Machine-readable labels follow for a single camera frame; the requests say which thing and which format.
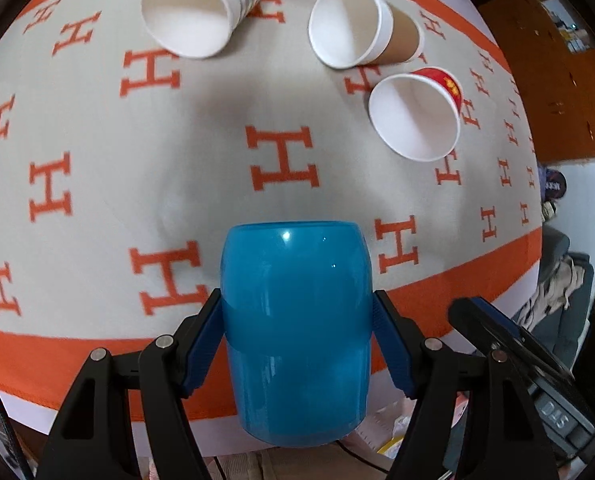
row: wooden cabinet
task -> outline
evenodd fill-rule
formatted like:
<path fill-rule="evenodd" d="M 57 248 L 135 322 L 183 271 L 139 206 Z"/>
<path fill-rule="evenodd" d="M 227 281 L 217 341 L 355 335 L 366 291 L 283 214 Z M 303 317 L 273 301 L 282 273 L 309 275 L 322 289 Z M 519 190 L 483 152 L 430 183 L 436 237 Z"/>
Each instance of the wooden cabinet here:
<path fill-rule="evenodd" d="M 595 157 L 595 49 L 572 54 L 539 0 L 479 10 L 513 72 L 538 160 Z"/>

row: cable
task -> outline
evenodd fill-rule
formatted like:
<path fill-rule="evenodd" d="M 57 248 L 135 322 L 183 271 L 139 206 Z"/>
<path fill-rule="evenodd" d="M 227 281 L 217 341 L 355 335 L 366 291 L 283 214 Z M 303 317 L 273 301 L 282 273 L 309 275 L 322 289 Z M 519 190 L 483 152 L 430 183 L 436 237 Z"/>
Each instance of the cable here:
<path fill-rule="evenodd" d="M 220 472 L 220 475 L 222 476 L 222 480 L 226 480 L 226 474 L 224 473 L 224 470 L 222 469 L 222 464 L 220 463 L 220 460 L 218 460 L 218 457 L 214 456 L 213 460 L 216 461 L 216 466 L 218 466 L 218 471 Z"/>
<path fill-rule="evenodd" d="M 346 446 L 344 446 L 344 444 L 341 443 L 339 440 L 336 440 L 335 442 L 337 442 L 337 445 L 340 446 L 345 452 L 347 452 L 353 458 L 356 458 L 357 460 L 359 460 L 363 464 L 368 465 L 369 467 L 372 467 L 373 469 L 377 469 L 378 471 L 382 471 L 382 473 L 384 473 L 384 474 L 388 474 L 388 470 L 387 469 L 384 469 L 383 467 L 380 467 L 379 465 L 372 464 L 368 460 L 362 458 L 360 455 L 355 454 L 349 448 L 347 448 Z"/>

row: plaid paper cup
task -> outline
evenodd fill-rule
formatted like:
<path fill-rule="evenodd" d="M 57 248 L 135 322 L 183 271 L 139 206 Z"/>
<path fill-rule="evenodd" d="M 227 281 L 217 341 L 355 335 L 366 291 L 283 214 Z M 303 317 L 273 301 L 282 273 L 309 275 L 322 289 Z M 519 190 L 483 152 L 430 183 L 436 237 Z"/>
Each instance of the plaid paper cup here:
<path fill-rule="evenodd" d="M 178 56 L 205 58 L 222 50 L 260 0 L 142 0 L 151 36 Z"/>

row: tablecloth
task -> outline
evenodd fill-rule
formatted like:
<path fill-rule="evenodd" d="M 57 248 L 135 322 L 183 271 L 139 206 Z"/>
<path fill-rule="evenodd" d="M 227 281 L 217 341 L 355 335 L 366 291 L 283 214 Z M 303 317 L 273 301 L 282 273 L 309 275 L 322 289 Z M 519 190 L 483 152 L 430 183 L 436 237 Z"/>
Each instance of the tablecloth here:
<path fill-rule="evenodd" d="M 29 3 L 0 41 L 2 392 L 54 413 L 92 349 L 172 333 L 219 286 L 235 224 L 357 222 L 373 287 L 429 336 L 453 298 L 494 300 L 535 265 L 537 167 L 501 51 L 438 0 L 387 1 L 423 24 L 423 54 L 343 72 L 309 47 L 315 0 L 263 0 L 201 61 L 157 46 L 140 0 Z M 424 65 L 465 101 L 456 149 L 423 164 L 380 139 L 367 96 Z M 185 407 L 236 413 L 223 346 Z"/>

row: brown paper cup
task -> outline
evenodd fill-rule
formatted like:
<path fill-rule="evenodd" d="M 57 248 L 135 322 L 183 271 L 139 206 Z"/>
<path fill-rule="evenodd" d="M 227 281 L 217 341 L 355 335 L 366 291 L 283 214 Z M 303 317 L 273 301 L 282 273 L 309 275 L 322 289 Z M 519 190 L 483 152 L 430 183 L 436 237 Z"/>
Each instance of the brown paper cup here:
<path fill-rule="evenodd" d="M 384 0 L 317 0 L 308 36 L 320 61 L 336 69 L 410 61 L 424 47 L 418 23 Z"/>
<path fill-rule="evenodd" d="M 393 14 L 393 32 L 384 52 L 373 61 L 376 65 L 402 63 L 416 59 L 424 49 L 424 32 L 407 13 L 389 5 Z"/>

